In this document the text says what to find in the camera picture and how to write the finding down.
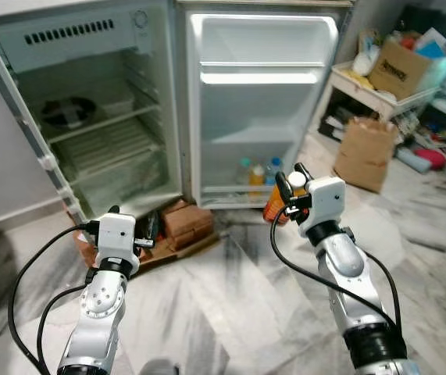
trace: temperature dial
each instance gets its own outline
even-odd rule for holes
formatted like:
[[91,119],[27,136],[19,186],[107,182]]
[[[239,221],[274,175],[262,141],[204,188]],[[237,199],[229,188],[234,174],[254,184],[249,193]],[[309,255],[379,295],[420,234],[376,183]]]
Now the temperature dial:
[[134,24],[140,29],[144,29],[148,25],[148,16],[142,10],[138,10],[134,14]]

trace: air vent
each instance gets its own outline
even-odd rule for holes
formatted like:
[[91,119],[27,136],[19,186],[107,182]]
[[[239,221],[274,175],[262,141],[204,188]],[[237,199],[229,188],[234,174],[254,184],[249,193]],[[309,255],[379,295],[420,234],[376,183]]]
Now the air vent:
[[27,45],[37,45],[40,43],[49,43],[59,39],[74,38],[86,34],[101,33],[115,28],[113,20],[100,20],[80,25],[71,25],[52,30],[43,30],[37,33],[24,35]]

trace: refrigerator door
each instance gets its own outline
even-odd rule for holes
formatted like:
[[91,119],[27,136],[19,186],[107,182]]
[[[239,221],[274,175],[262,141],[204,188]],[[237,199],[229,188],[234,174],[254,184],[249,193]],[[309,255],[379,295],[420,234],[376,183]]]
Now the refrigerator door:
[[182,195],[168,0],[0,24],[0,90],[77,222]]
[[336,23],[320,15],[186,17],[193,196],[210,209],[263,207],[273,185],[242,172],[241,160],[251,170],[278,157],[290,171],[330,70]]

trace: brown paper bag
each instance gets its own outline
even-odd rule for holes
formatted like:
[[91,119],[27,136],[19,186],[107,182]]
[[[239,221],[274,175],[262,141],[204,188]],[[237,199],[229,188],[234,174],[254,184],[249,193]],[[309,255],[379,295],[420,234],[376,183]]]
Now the brown paper bag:
[[398,128],[353,117],[337,154],[334,172],[348,184],[380,192],[394,150]]

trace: plastic bottle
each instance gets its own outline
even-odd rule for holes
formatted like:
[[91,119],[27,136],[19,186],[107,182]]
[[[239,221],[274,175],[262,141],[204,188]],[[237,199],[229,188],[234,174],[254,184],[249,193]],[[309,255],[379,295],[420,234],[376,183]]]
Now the plastic bottle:
[[[261,164],[256,164],[252,167],[250,174],[248,175],[248,184],[251,186],[264,185],[264,168]],[[249,195],[261,195],[260,191],[251,191]]]
[[[294,190],[294,196],[306,194],[306,190],[304,189],[304,185],[306,184],[306,177],[304,176],[304,174],[300,172],[292,172],[288,175],[287,181]],[[280,209],[284,207],[284,205],[285,203],[280,197],[278,186],[275,184],[271,196],[269,197],[268,203],[266,203],[266,207],[262,212],[262,218],[267,222],[272,223],[278,211],[280,211]],[[287,221],[288,217],[282,214],[278,219],[278,225],[285,225]]]
[[266,166],[266,175],[264,177],[264,185],[274,185],[275,176],[277,172],[281,170],[281,160],[280,158],[272,158],[271,163]]
[[239,185],[247,185],[250,174],[251,160],[249,158],[241,158],[238,163],[237,175],[235,182]]

